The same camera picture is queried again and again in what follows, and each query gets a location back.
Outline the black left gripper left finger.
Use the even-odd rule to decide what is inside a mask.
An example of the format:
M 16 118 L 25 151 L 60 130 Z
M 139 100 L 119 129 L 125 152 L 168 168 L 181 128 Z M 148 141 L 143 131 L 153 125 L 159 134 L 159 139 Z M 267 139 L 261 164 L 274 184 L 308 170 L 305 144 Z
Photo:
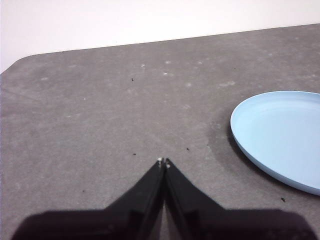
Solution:
M 146 240 L 162 211 L 164 159 L 104 209 L 55 210 L 33 214 L 19 225 L 14 240 Z

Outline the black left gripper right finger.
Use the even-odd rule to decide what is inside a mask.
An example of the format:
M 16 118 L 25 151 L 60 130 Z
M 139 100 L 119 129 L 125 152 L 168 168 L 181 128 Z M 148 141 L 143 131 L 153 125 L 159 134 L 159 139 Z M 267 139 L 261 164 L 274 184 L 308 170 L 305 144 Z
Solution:
M 279 209 L 225 209 L 195 187 L 166 158 L 165 203 L 183 240 L 311 240 L 297 213 Z

